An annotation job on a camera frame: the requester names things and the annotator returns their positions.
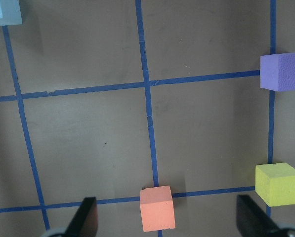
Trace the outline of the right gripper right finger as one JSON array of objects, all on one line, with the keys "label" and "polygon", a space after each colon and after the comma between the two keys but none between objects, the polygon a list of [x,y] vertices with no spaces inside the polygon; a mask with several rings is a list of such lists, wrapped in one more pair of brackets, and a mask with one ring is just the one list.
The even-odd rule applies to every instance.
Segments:
[{"label": "right gripper right finger", "polygon": [[243,237],[295,237],[294,228],[280,228],[249,195],[238,195],[236,226]]}]

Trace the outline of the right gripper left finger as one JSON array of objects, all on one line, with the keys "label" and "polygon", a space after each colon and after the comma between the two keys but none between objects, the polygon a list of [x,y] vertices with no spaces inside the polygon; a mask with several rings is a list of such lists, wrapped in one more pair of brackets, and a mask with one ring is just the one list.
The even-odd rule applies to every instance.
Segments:
[{"label": "right gripper left finger", "polygon": [[85,197],[67,228],[46,231],[43,237],[95,237],[98,232],[96,197]]}]

